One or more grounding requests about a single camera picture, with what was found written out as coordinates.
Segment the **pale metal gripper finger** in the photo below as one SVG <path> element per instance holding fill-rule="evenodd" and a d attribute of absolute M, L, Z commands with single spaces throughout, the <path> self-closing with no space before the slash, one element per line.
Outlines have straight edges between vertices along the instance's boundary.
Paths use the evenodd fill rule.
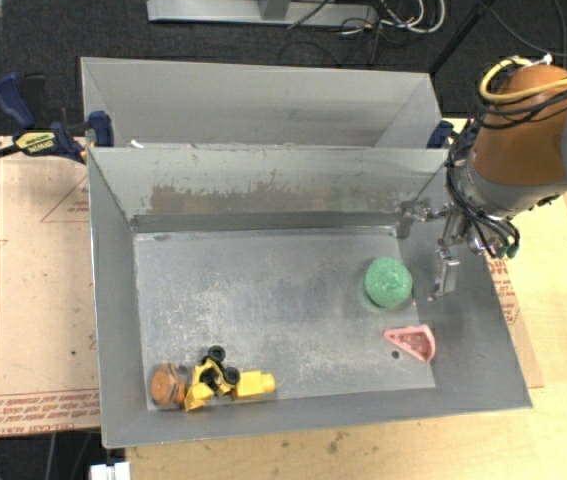
<path fill-rule="evenodd" d="M 415 223 L 425 223 L 436 218 L 427 201 L 407 201 L 401 204 L 401 212 L 395 224 L 395 237 L 405 239 L 410 235 Z"/>
<path fill-rule="evenodd" d="M 434 285 L 429 301 L 453 293 L 457 287 L 461 261 L 449 247 L 438 247 L 434 261 Z"/>

